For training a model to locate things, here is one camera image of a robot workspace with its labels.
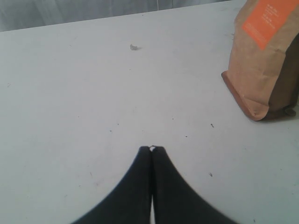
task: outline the brown paper bag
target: brown paper bag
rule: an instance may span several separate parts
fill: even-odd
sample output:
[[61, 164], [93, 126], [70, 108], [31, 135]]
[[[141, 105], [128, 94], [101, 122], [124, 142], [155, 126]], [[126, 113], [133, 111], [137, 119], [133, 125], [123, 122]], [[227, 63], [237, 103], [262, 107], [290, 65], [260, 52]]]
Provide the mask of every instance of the brown paper bag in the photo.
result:
[[299, 94], [299, 0], [247, 0], [235, 19], [222, 77], [253, 120], [296, 115]]

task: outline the orange label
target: orange label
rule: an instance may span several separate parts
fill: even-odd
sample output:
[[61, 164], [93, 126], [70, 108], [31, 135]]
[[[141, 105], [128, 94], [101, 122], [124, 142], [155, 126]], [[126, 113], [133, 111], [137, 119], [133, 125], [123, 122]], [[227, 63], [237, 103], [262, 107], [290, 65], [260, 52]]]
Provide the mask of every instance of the orange label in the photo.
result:
[[298, 4], [299, 0], [259, 0], [242, 28], [264, 50]]

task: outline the white plastic surface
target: white plastic surface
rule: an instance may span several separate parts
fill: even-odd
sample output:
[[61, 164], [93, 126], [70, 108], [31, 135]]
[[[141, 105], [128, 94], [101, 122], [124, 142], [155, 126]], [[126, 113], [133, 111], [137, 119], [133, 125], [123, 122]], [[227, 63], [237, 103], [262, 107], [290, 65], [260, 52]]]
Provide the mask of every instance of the white plastic surface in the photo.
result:
[[0, 33], [0, 223], [76, 220], [142, 145], [241, 224], [298, 223], [299, 116], [252, 122], [221, 78], [243, 3]]

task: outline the gray wall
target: gray wall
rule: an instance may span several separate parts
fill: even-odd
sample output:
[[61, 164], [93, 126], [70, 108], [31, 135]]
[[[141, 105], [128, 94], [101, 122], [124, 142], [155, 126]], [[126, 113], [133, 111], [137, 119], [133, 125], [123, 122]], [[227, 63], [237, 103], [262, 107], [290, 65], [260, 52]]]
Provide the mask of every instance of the gray wall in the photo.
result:
[[0, 32], [223, 0], [0, 0]]

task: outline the white tabletop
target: white tabletop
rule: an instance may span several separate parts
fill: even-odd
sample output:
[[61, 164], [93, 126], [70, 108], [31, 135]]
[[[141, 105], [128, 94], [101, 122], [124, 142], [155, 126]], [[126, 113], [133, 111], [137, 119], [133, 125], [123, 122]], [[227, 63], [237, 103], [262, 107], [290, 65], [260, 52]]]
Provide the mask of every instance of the white tabletop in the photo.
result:
[[235, 221], [298, 223], [299, 116], [250, 121], [221, 78], [243, 4], [0, 33], [0, 223], [74, 221], [143, 145]]

